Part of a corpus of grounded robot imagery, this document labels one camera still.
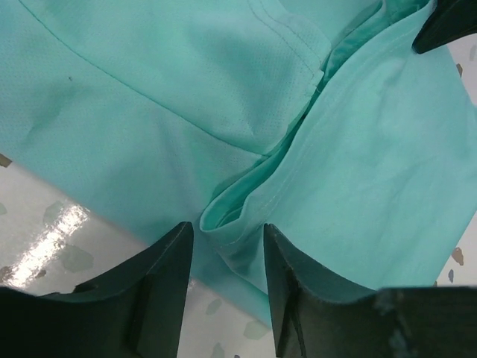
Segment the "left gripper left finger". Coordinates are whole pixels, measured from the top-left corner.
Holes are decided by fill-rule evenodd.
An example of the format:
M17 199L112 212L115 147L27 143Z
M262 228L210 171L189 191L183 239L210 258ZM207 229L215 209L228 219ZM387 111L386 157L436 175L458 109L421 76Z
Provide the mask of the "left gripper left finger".
M175 357L192 252L192 224L181 222L69 294L2 287L1 356Z

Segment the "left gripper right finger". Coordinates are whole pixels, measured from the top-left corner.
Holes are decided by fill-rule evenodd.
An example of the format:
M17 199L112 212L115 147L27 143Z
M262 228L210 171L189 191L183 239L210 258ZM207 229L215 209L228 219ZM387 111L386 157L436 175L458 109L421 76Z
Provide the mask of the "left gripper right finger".
M372 290L329 270L264 227L278 357L474 357L476 288Z

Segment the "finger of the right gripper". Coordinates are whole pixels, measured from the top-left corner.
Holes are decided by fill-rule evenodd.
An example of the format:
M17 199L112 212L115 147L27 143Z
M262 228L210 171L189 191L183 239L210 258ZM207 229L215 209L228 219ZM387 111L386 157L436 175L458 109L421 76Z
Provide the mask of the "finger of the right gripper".
M412 47L424 54L476 33L476 0L437 1L435 9L415 37Z

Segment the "teal green t-shirt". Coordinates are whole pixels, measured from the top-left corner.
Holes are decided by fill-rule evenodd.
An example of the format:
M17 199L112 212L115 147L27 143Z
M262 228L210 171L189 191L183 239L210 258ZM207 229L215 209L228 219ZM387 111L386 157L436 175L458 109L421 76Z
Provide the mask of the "teal green t-shirt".
M476 106L434 1L3 1L1 152L268 321L263 226L370 289L476 212Z

